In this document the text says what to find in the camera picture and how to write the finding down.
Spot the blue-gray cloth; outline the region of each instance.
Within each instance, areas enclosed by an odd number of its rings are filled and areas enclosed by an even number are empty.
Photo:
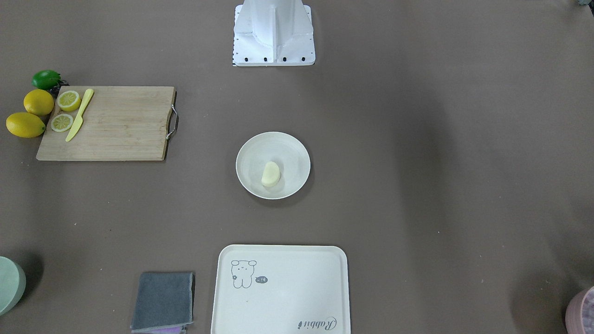
[[[132,333],[185,332],[192,323],[192,283],[189,273],[142,273],[138,281]]]

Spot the knife handle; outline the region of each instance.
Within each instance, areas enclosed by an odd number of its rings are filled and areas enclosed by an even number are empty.
[[[94,93],[95,91],[92,89],[87,89],[84,91],[83,101],[80,103],[80,107],[78,107],[77,117],[83,116],[83,113],[87,109],[87,105],[89,104],[89,101],[91,101],[91,97],[93,97]]]

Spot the mint green bowl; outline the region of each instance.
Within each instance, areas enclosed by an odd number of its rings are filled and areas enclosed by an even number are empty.
[[[10,259],[0,256],[0,316],[18,303],[24,291],[23,268]]]

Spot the yellow knife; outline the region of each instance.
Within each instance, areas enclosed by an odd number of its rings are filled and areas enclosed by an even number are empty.
[[[80,103],[80,107],[78,108],[78,114],[76,114],[76,117],[74,118],[74,122],[72,123],[72,128],[70,128],[70,132],[66,136],[66,141],[71,141],[72,138],[74,138],[74,136],[76,136],[76,133],[78,132],[78,130],[80,130],[80,127],[83,124],[84,110],[87,109],[87,105],[89,104],[89,101],[91,101],[91,97],[93,97],[94,92],[95,91],[92,89],[87,89],[84,92],[83,101]]]

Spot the white food piece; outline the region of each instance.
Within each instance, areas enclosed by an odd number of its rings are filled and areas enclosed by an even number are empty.
[[[262,185],[265,187],[273,187],[280,180],[280,169],[274,161],[268,161],[262,173]]]

